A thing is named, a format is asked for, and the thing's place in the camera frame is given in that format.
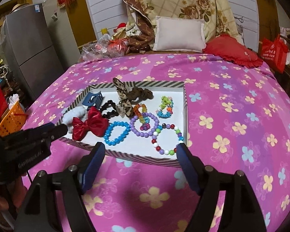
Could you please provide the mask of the person's left hand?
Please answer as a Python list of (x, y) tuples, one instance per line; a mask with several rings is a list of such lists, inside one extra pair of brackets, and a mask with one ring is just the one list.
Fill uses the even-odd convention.
[[(10, 193), (12, 195), (13, 204), (16, 208), (19, 208), (22, 205), (22, 202), (27, 193), (27, 188), (23, 184), (22, 177), (18, 177), (10, 188)], [(8, 202), (5, 198), (0, 196), (0, 225), (3, 227), (8, 226), (6, 220), (4, 219), (1, 211), (6, 211), (9, 209)]]

